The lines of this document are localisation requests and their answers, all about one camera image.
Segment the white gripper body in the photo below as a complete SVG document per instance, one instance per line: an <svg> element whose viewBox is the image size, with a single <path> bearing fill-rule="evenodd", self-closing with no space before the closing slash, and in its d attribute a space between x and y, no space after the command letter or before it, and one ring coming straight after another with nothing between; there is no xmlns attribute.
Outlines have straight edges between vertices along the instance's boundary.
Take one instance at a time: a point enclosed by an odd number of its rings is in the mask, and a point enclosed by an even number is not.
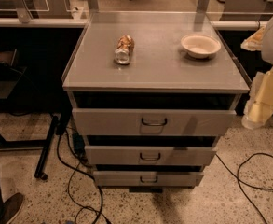
<svg viewBox="0 0 273 224"><path fill-rule="evenodd" d="M245 114L264 113L273 115L273 66L266 73L257 72L250 90Z"/></svg>

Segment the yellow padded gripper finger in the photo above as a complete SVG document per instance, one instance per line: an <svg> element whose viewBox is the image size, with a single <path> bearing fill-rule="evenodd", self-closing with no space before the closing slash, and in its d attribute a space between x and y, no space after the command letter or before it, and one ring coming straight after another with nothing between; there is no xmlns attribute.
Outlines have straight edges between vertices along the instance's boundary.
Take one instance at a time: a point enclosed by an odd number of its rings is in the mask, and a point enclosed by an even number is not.
<svg viewBox="0 0 273 224"><path fill-rule="evenodd" d="M269 115L264 113L253 113L245 114L241 120L241 124L250 130L255 130L263 127L269 120Z"/></svg>

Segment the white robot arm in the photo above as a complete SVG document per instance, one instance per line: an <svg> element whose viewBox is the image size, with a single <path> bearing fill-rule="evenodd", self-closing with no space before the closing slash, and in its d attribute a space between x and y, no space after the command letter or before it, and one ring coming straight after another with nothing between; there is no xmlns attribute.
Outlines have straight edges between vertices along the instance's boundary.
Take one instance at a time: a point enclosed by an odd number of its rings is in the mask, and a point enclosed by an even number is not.
<svg viewBox="0 0 273 224"><path fill-rule="evenodd" d="M241 120L245 128L257 129L265 125L273 115L273 17L265 27L245 39L241 47L248 51L260 51L262 59L272 65L265 74L256 73Z"/></svg>

